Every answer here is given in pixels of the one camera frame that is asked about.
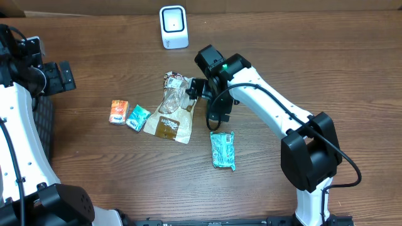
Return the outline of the teal tissue pack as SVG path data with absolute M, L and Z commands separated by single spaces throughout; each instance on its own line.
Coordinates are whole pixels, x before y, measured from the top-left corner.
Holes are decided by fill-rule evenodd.
M 136 107 L 133 109 L 132 113 L 126 120 L 126 125 L 136 132 L 139 132 L 145 125 L 150 115 L 150 111 L 146 110 L 140 105 L 136 105 Z

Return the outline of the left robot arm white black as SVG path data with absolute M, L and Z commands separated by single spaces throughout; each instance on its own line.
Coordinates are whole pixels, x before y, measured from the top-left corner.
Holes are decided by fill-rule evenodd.
M 1 25 L 1 225 L 134 225 L 56 176 L 36 128 L 47 132 L 52 117 L 34 113 L 41 97 L 73 90 L 75 80 L 69 62 L 43 62 L 39 37 L 16 33 Z

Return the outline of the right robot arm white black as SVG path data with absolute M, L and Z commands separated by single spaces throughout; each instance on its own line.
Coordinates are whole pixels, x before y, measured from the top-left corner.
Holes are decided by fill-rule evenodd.
M 193 79 L 186 92 L 192 99 L 207 99 L 207 122 L 227 122 L 232 106 L 243 103 L 280 139 L 281 169 L 297 195 L 290 224 L 335 225 L 328 187 L 342 156 L 332 119 L 292 104 L 239 54 L 224 58 L 209 45 L 197 53 L 195 63 L 205 78 Z

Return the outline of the orange tissue pack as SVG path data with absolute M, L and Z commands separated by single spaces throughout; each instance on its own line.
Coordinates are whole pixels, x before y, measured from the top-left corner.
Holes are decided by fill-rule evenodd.
M 125 125 L 129 112 L 129 102 L 126 100 L 113 100 L 111 103 L 111 113 L 109 122 L 111 124 Z

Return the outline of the brown white snack pouch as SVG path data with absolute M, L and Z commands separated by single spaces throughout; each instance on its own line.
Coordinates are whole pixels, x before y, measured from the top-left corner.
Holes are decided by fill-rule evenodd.
M 191 78 L 176 72 L 164 74 L 163 100 L 151 114 L 143 131 L 156 137 L 189 143 L 197 99 L 186 93 Z

